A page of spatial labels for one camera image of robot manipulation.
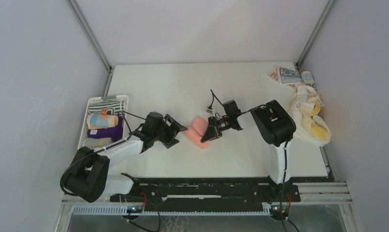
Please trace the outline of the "pink towel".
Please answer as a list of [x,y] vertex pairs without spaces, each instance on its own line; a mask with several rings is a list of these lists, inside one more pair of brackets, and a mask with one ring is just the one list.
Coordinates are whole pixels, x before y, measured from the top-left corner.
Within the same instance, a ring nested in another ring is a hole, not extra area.
[[197,147],[200,149],[206,149],[209,145],[209,141],[201,142],[202,137],[204,136],[208,122],[201,117],[196,117],[190,126],[188,126],[187,131],[184,132],[185,136]]

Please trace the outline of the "orange polka dot towel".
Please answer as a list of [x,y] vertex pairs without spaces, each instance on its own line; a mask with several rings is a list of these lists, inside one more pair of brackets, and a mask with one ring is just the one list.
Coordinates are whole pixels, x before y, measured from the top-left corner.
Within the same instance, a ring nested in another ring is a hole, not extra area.
[[99,111],[87,111],[86,123],[89,130],[114,128],[119,124],[119,116],[112,109],[103,108]]

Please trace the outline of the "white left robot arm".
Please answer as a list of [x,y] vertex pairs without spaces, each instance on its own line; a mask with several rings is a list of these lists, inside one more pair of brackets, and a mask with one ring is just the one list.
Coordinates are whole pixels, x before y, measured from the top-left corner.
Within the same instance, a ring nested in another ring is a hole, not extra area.
[[80,197],[93,203],[101,195],[122,194],[133,202],[140,197],[140,188],[128,174],[109,174],[109,170],[125,159],[141,154],[151,148],[155,142],[161,142],[166,148],[179,143],[178,133],[187,131],[187,127],[174,120],[169,114],[151,112],[144,123],[115,143],[92,149],[82,147],[77,150],[70,166],[60,179],[61,190],[71,196]]

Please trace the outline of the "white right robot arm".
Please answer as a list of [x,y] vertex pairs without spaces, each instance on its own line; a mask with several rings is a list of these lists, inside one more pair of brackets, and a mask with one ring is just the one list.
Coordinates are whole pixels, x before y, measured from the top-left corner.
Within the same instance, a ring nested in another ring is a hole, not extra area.
[[296,131],[296,124],[291,116],[279,104],[272,100],[241,112],[236,101],[230,100],[222,104],[226,115],[218,119],[208,118],[208,125],[201,138],[201,143],[218,139],[222,132],[234,129],[241,131],[256,126],[270,148],[270,179],[274,182],[269,187],[269,196],[274,201],[283,200],[288,189],[284,185],[291,178],[288,173],[288,150],[290,141]]

